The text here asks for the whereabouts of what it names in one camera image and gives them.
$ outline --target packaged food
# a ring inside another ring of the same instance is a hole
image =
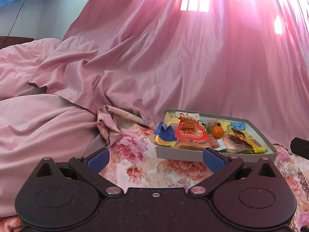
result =
[[[195,114],[176,112],[178,115],[179,124],[175,129],[175,137],[179,139],[193,139],[193,140],[208,140],[208,136],[203,127],[199,124],[199,116]]]
[[[212,134],[208,135],[208,142],[211,145],[212,149],[217,149],[220,147],[220,144],[218,143],[217,139]]]
[[[211,145],[207,140],[182,138],[177,141],[174,148],[203,151],[203,149],[207,147],[211,148]]]
[[[160,122],[160,124],[157,127],[157,130],[155,131],[155,135],[159,136],[160,139],[164,141],[170,141],[170,142],[177,141],[172,126],[169,125],[168,127],[166,127],[164,122]]]
[[[207,120],[204,122],[203,125],[205,126],[206,133],[211,134],[215,126],[221,126],[221,120],[220,119]]]
[[[246,130],[239,131],[234,126],[228,126],[229,133],[222,139],[229,153],[265,153],[263,148]]]

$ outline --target triangular cutout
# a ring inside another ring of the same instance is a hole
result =
[[[53,175],[54,172],[48,163],[44,163],[37,173],[37,177]]]
[[[262,165],[261,169],[259,170],[258,175],[272,177],[272,178],[276,177],[270,165],[266,163]]]

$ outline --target orange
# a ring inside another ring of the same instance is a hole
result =
[[[215,126],[211,132],[215,138],[222,138],[224,131],[221,126]]]

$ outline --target floral bedsheet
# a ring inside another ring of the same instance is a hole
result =
[[[110,162],[100,175],[123,188],[128,187],[184,187],[188,190],[212,172],[200,162],[175,161],[156,157],[155,145],[147,138],[153,130],[137,124],[122,132],[122,138],[110,148]],[[309,224],[309,163],[299,156],[275,145],[278,156],[277,168],[294,192],[298,206],[291,228],[299,232]],[[1,232],[18,232],[21,223],[18,217],[0,220]]]

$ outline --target metal screw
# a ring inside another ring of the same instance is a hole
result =
[[[160,197],[159,193],[152,193],[152,197]]]
[[[108,194],[120,194],[121,188],[120,187],[108,187],[106,189],[106,193],[108,193]]]
[[[191,188],[191,192],[194,194],[203,194],[206,192],[206,189],[204,187],[195,186]]]

